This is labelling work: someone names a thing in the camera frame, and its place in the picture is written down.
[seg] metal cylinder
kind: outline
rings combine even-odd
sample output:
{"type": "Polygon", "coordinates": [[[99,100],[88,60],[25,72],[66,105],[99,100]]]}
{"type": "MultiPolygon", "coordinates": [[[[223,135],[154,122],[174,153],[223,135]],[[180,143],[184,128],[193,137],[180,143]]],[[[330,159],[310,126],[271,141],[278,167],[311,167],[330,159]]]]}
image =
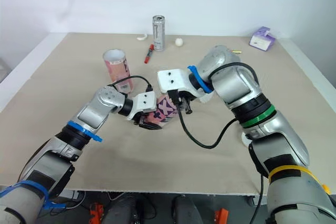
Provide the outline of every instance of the metal cylinder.
{"type": "Polygon", "coordinates": [[[164,50],[164,23],[164,16],[155,15],[153,17],[153,37],[155,51],[164,50]]]}

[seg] beige tabletop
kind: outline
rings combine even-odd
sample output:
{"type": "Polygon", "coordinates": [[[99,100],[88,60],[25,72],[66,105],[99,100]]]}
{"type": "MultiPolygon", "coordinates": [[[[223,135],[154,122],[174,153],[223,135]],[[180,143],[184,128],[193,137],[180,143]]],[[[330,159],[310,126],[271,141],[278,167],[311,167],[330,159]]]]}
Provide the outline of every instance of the beige tabletop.
{"type": "MultiPolygon", "coordinates": [[[[0,184],[9,185],[32,153],[58,133],[95,91],[110,82],[102,54],[123,49],[131,74],[148,78],[160,95],[156,72],[196,65],[218,44],[241,50],[242,61],[259,76],[264,94],[287,117],[305,142],[310,169],[336,193],[334,128],[336,114],[286,51],[276,42],[263,52],[248,45],[248,38],[181,36],[185,45],[174,45],[167,36],[166,50],[154,52],[143,63],[151,38],[136,35],[68,34],[18,91],[0,114],[0,184]]],[[[135,80],[132,95],[144,92],[135,80]]],[[[209,103],[192,103],[185,116],[187,127],[203,143],[210,144],[233,118],[214,96],[209,103]]],[[[241,142],[238,123],[229,128],[214,150],[196,146],[183,132],[178,119],[159,131],[133,125],[121,115],[110,115],[98,132],[104,141],[91,141],[75,162],[76,171],[67,188],[209,194],[255,194],[259,188],[247,148],[241,142]]]]}

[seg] tissue box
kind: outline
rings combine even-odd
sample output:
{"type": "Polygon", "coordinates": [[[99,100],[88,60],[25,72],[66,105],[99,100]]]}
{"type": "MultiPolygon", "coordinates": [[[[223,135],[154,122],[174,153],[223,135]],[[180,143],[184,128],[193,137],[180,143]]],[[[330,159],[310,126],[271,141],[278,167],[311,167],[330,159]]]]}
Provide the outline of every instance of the tissue box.
{"type": "Polygon", "coordinates": [[[275,38],[269,33],[268,27],[261,27],[251,37],[250,46],[267,51],[274,43],[275,38]]]}

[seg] white curved object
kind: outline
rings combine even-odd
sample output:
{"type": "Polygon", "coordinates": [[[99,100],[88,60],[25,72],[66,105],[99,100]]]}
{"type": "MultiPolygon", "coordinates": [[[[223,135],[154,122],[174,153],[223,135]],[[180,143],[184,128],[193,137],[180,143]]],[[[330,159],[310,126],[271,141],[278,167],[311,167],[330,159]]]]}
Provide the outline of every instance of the white curved object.
{"type": "Polygon", "coordinates": [[[145,40],[147,39],[148,35],[147,34],[143,34],[143,37],[138,37],[136,38],[137,40],[145,40]]]}

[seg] blue zip tie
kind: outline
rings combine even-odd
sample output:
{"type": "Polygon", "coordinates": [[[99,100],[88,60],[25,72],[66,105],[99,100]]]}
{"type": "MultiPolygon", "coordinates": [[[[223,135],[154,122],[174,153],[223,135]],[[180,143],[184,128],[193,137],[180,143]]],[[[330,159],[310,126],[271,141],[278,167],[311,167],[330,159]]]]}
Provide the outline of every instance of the blue zip tie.
{"type": "Polygon", "coordinates": [[[189,70],[191,71],[191,73],[194,74],[197,82],[200,84],[201,88],[204,90],[205,93],[210,94],[213,90],[210,89],[202,80],[201,76],[199,76],[198,72],[197,72],[197,68],[195,66],[189,66],[188,67],[189,70]]]}
{"type": "Polygon", "coordinates": [[[16,183],[15,185],[6,187],[5,190],[3,190],[0,193],[0,198],[4,197],[10,191],[12,191],[12,190],[14,190],[18,187],[21,187],[22,185],[28,185],[28,186],[35,187],[36,189],[40,190],[44,194],[43,209],[65,208],[66,207],[66,204],[56,204],[56,203],[50,201],[49,200],[49,193],[48,193],[47,189],[43,185],[41,185],[37,182],[31,181],[31,180],[22,180],[19,183],[16,183]]]}
{"type": "Polygon", "coordinates": [[[81,125],[79,125],[78,123],[75,123],[74,121],[69,121],[68,125],[70,125],[71,127],[74,127],[76,130],[83,132],[85,135],[89,136],[90,138],[92,138],[93,140],[97,142],[103,141],[103,139],[100,136],[97,136],[93,134],[91,131],[84,129],[81,125]]]}

